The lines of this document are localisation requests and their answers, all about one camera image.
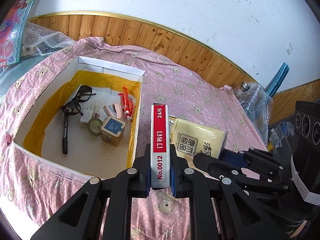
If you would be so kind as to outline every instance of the cartoon illustration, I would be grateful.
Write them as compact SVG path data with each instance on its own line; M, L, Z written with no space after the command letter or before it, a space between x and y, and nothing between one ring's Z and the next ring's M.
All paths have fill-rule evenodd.
M184 93L182 92L182 89L181 89L181 88L175 87L175 88L173 88L173 89L174 89L174 93L175 93L176 95L184 95Z
M239 138L242 138L242 135L241 135L241 133L240 133L240 130L235 130L235 133L236 133L236 135L237 135Z
M23 82L25 80L25 78L24 77L22 77L22 78L19 78L17 81L16 81L16 83L15 83L15 88L16 89L19 89L19 88L21 88L21 83Z
M140 240L140 237L138 235L142 234L141 228L131 228L130 232L130 240Z
M178 115L177 117L178 117L178 118L181 118L181 119L183 119L183 120L188 120L188 117L185 116L185 115Z
M159 73L159 72L156 72L156 75L157 75L158 77L164 78L164 75L162 75L162 74Z
M195 89L195 87L192 85L192 84L187 84L187 86L189 87L189 88L191 88L191 89Z
M238 152L238 146L235 143L231 144L231 147L234 152Z
M138 52L134 52L134 53L132 53L132 56L134 56L134 57L139 57L139 56L141 56L141 54L138 53Z
M127 65L127 66L131 66L133 64L133 62L131 62L130 60L125 60L124 62L121 63L122 65Z
M158 192L158 197L161 198L161 200L160 203L155 206L156 210L160 210L164 214L173 214L175 212L175 199L161 190Z
M22 108L23 108L23 103L20 103L20 105L13 108L12 111L15 114L15 116L18 116L21 113Z
M144 104L141 104L140 106L140 116L146 116L147 113L143 112L143 108L145 108L146 106Z
M60 181L60 180L57 179L57 180L53 180L52 182L53 182L53 184L54 184L54 185L53 185L53 188L56 188L56 187L57 187L57 188L59 188L59 189L62 189L62 188L61 188L61 185L63 184L62 181Z
M26 210L27 212L32 212L35 209L32 206L30 206L30 203L28 203L28 205L26 205Z
M169 101L169 98L165 97L164 95L160 95L159 93L156 93L156 99L161 103Z
M87 42L87 43L85 44L84 48L85 48L86 50L88 50L88 49L90 49L90 48L93 48L93 46L92 46L92 44L91 44L90 42Z
M163 233L164 238L173 237L172 233L173 230L169 230L169 228L167 228L167 230Z
M195 104L192 104L193 111L195 111L197 114L202 115L202 108L200 106L196 106Z
M215 129L219 129L219 128L220 128L220 125L218 125L218 124L212 124L211 127L212 127L212 128L215 128Z
M33 190L37 189L36 183L37 181L41 181L41 174L37 172L34 168L28 164L27 166L28 175L22 176L22 179L25 181L25 183L31 187Z
M172 66L171 68L172 68L172 70L173 70L173 72L174 72L175 74L180 74L180 73L181 73L180 67L178 67L178 66Z
M48 66L42 66L38 71L38 77L43 78L45 74L50 73L51 69Z
M244 119L240 119L240 125L241 126L246 126L246 123L245 123Z
M208 98L208 97L202 97L202 99L204 100L204 102L205 102L207 105L212 105L212 103L209 101L209 98Z
M28 3L32 0L16 0L13 9L24 9L28 6Z
M69 46L63 49L63 52L66 54L69 53L70 51L72 51L72 46Z
M8 195L7 195L8 200L10 202L16 204L16 202L14 201L14 189L13 190L7 189L7 193L8 193Z

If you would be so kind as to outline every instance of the teddy bear print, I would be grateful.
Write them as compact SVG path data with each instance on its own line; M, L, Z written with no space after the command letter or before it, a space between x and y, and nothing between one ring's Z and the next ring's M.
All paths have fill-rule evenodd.
M50 73L51 69L48 66L42 66L38 71L38 77L43 78L45 74Z
M70 51L72 51L72 46L69 46L69 47L66 47L66 48L63 49L63 52L65 54L69 53Z
M193 86L193 84L187 84L188 88L191 88L191 89L195 89L195 87Z
M142 229L140 228L131 228L130 240L140 240L138 235L142 234Z
M13 190L7 189L7 193L8 193L8 195L7 195L8 200L10 202L16 204L16 202L14 201L14 189Z
M144 104L141 104L140 106L140 116L146 116L147 114L143 111L143 108L145 108L146 106Z
M41 181L41 174L37 172L34 168L32 168L29 164L27 166L27 172L28 175L22 176L22 179L29 187L31 187L33 190L36 190L36 183L37 181Z
M212 105L212 103L209 101L209 98L208 98L208 97L202 97L202 99L204 100L204 102L205 102L207 105Z
M173 88L173 89L174 89L174 93L175 93L176 95L184 95L184 93L182 92L182 89L181 89L181 88L175 87L175 88Z
M199 106L196 106L195 104L192 104L192 106L193 106L193 111L194 112L196 112L197 114L199 114L199 115L202 115L202 108L201 107L199 107Z
M215 129L219 129L219 128L220 128L220 125L218 125L218 124L212 124L211 127L212 127L212 128L215 128Z
M164 78L164 75L162 75L162 74L159 73L159 72L156 72L156 75L157 75L158 77Z
M160 95L159 93L156 93L156 99L161 103L169 101L169 98L165 97L164 95Z
M232 147L232 151L238 152L238 146L235 143L231 144L231 147Z
M246 126L246 123L245 123L244 119L242 119L242 118L240 119L240 125L242 127Z
M25 80L25 78L24 77L22 77L22 78L19 78L17 81L16 81L16 83L15 83L15 88L16 89L19 89L19 88L21 88L21 84L22 84L22 82Z
M239 138L242 138L242 135L241 135L241 133L240 133L240 130L235 130L235 133L236 133L236 135L237 135Z
M122 65L127 65L127 66L131 66L133 64L133 62L131 62L130 60L125 60L124 62L122 62Z
M20 103L18 106L13 108L13 114L15 116L18 116L21 113L22 108L23 108L23 103Z
M171 68L172 68L172 70L173 70L173 72L174 72L175 74L181 74L180 67L178 67L178 66L172 66Z
M178 115L177 117L183 120L188 120L188 117L185 115Z
M245 117L245 112L244 112L244 111L239 110L239 112L240 112L240 114L241 114L243 117Z
M160 210L164 214L172 215L175 212L174 199L163 191L158 192L158 197L161 198L160 203L155 206L156 210Z
M134 53L132 53L132 56L134 56L134 57L139 57L139 56L141 56L141 54L138 53L138 52L134 52Z

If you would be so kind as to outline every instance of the red toy figure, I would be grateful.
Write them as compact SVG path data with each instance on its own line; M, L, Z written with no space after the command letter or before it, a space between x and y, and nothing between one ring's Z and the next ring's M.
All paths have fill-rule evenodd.
M124 93L119 93L118 95L121 96L121 107L124 112L124 116L128 119L128 122L132 122L132 112L133 112L133 103L128 98L128 90L126 87L122 87Z

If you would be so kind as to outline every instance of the bed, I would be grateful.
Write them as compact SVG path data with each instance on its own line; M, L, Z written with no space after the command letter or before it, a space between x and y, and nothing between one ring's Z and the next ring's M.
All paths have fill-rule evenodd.
M0 108L0 193L42 225L89 178L61 170L25 155L12 141L24 116L46 86L77 56L94 57L146 71L141 88L141 109L136 156L150 140L150 109L154 102L169 105L170 114L228 132L226 148L265 150L254 126L233 95L232 88L217 89L165 56L137 46L110 46L103 38L81 39L37 64L8 90ZM48 70L45 79L37 73ZM17 106L24 108L17 114ZM151 190L147 199L132 200L131 239L189 239L187 199L176 200L170 189Z

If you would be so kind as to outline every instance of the white wall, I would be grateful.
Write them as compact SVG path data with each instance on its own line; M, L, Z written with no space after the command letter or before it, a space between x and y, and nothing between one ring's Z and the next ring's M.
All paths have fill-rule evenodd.
M304 0L40 0L36 15L73 10L126 14L173 28L263 86L286 62L290 71L279 91L320 78L320 24Z

